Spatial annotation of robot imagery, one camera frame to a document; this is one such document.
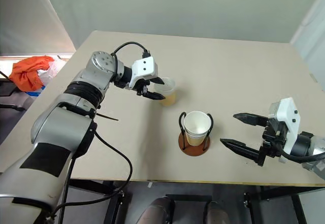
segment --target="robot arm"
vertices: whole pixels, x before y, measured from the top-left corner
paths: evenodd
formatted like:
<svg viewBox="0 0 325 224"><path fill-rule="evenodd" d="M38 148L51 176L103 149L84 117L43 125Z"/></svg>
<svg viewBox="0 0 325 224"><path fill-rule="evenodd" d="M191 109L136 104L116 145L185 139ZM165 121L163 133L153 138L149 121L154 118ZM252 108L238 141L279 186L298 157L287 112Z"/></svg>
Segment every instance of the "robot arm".
<svg viewBox="0 0 325 224"><path fill-rule="evenodd" d="M266 156L280 157L283 163L289 159L325 179L325 138L307 132L298 134L300 115L292 98L273 103L268 117L250 113L234 117L245 124L265 128L259 150L233 139L220 139L234 153L254 160L261 167Z"/></svg>
<svg viewBox="0 0 325 224"><path fill-rule="evenodd" d="M110 83L161 100L149 92L150 81L162 83L150 54L124 66L115 54L94 52L64 93L35 121L32 150L0 178L0 223L44 222L56 207L71 159L84 155L97 124L93 121Z"/></svg>

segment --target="paper cup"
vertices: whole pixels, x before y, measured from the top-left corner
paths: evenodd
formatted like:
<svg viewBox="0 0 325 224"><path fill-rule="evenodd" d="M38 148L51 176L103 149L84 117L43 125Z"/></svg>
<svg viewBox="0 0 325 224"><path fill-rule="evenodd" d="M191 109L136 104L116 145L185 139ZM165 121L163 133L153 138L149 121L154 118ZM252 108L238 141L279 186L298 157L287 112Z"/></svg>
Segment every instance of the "paper cup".
<svg viewBox="0 0 325 224"><path fill-rule="evenodd" d="M154 84L154 90L165 96L166 99L159 101L163 106L171 106L176 101L176 83L171 78L161 78L165 84Z"/></svg>
<svg viewBox="0 0 325 224"><path fill-rule="evenodd" d="M185 116L184 126L188 143L199 146L211 127L211 119L202 111L192 111Z"/></svg>

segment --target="beige tabletop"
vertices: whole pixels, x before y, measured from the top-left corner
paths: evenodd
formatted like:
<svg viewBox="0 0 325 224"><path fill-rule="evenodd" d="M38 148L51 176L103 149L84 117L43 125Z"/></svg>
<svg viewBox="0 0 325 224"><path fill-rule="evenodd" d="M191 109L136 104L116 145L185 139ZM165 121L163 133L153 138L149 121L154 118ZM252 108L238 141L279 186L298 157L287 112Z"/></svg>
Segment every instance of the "beige tabletop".
<svg viewBox="0 0 325 224"><path fill-rule="evenodd" d="M300 130L324 136L325 93L290 44L102 31L89 36L0 146L0 172L30 150L33 122L86 66L92 52L112 52L127 41L149 49L159 75L177 84L177 103L170 107L113 84L106 93L99 113L119 121L96 117L97 131L130 158L132 180L325 186L300 164L267 157L259 167L219 141L231 138L259 149L263 128L245 125L233 114L267 116L271 103L287 97L293 97L300 112ZM141 52L128 46L118 57L131 66ZM192 110L211 113L215 123L211 146L198 157L187 156L178 147L178 117ZM123 180L128 171L127 162L95 138L87 154L76 161L72 177Z"/></svg>

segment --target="brown coaster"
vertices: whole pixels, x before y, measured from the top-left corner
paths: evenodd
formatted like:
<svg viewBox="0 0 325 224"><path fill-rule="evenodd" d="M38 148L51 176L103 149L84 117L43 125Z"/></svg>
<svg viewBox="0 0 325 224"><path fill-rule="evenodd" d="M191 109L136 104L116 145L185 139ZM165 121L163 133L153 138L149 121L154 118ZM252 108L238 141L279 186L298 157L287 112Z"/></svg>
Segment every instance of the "brown coaster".
<svg viewBox="0 0 325 224"><path fill-rule="evenodd" d="M208 151L208 149L210 147L210 137L208 137L207 147L205 150L203 150L204 141L199 146L191 146L191 145L189 145L185 135L184 135L184 137L185 137L185 149L183 150L183 135L182 135L182 133L180 133L179 137L178 137L178 146L185 154L187 154L189 156L199 156L201 154L204 154L205 152Z"/></svg>

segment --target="white wall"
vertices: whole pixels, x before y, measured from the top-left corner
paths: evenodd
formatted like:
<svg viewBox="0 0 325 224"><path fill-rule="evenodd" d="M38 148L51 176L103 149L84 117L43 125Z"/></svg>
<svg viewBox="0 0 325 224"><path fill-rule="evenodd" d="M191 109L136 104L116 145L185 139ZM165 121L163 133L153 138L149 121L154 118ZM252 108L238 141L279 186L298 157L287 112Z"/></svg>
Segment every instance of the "white wall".
<svg viewBox="0 0 325 224"><path fill-rule="evenodd" d="M325 222L325 190L299 195L308 224Z"/></svg>
<svg viewBox="0 0 325 224"><path fill-rule="evenodd" d="M325 0L316 0L291 43L325 91Z"/></svg>
<svg viewBox="0 0 325 224"><path fill-rule="evenodd" d="M2 55L74 51L49 0L0 0Z"/></svg>
<svg viewBox="0 0 325 224"><path fill-rule="evenodd" d="M51 0L76 48L93 30L289 42L314 0Z"/></svg>

